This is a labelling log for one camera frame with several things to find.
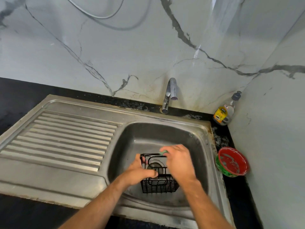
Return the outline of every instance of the black metal basket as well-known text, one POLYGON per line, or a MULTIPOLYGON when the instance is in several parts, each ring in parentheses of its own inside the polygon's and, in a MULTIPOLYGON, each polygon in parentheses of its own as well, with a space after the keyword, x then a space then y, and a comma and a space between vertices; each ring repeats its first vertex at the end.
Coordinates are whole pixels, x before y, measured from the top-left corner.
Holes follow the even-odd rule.
POLYGON ((142 191, 149 193, 172 193, 179 188, 179 184, 169 173, 164 164, 155 158, 166 158, 160 154, 141 154, 142 167, 154 169, 158 172, 158 177, 145 178, 141 181, 142 191))

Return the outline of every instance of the yellow label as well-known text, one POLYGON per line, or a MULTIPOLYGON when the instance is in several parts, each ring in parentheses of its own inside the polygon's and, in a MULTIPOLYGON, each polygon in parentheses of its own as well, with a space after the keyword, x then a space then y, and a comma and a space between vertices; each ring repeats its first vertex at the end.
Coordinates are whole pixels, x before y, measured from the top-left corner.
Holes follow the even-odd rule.
POLYGON ((221 123, 228 115, 227 109, 224 106, 220 106, 214 114, 215 120, 221 123))

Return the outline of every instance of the sink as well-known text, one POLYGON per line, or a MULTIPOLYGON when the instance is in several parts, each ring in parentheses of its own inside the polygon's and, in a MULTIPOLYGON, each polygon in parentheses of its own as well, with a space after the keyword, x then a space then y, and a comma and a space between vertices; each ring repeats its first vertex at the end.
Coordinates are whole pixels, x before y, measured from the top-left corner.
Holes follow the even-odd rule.
MULTIPOLYGON (((162 124, 131 123, 124 129, 110 160, 109 181, 114 181, 128 168, 133 162, 135 154, 158 153, 162 146, 174 144, 183 144, 189 149, 196 176, 205 192, 208 193, 206 157, 199 138, 190 131, 162 124)), ((128 188, 125 194, 135 200, 161 206, 189 206, 181 188, 174 193, 143 194, 141 185, 137 184, 128 188)))
MULTIPOLYGON (((0 136, 0 193, 81 208, 127 169, 136 153, 158 153, 161 146, 178 143, 190 150, 203 189, 232 224, 223 177, 214 165, 210 122, 61 96, 47 96, 0 136)), ((140 184, 129 187, 113 214, 198 228, 180 187, 158 194, 144 194, 140 184)))

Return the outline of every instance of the granite countertop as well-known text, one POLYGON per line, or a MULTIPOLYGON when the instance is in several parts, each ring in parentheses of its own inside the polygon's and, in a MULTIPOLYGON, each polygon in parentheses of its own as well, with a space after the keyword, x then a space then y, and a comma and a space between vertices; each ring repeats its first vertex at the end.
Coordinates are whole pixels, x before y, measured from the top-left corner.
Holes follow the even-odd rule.
MULTIPOLYGON (((0 78, 0 89, 0 105, 2 108, 0 109, 0 134, 15 124, 49 94, 160 113, 160 106, 156 104, 19 80, 0 78)), ((211 114, 169 107, 168 115, 210 121, 217 150, 223 146, 234 147, 228 127, 216 124, 212 120, 211 114)), ((229 178, 224 176, 224 182, 236 228, 262 228, 245 177, 229 178)), ((0 228, 3 229, 56 228, 76 211, 59 205, 0 194, 0 228)), ((106 228, 159 229, 168 227, 112 216, 106 228)))

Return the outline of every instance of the dish soap bottle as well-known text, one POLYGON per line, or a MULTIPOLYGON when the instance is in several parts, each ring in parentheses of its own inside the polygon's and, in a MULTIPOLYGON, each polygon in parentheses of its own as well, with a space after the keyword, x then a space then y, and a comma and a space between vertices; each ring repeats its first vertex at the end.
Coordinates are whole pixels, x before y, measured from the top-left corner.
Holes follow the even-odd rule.
POLYGON ((231 98, 226 99, 224 104, 217 109, 213 116, 216 123, 225 126, 231 122, 234 114, 235 104, 242 96, 241 94, 241 91, 235 92, 231 98))

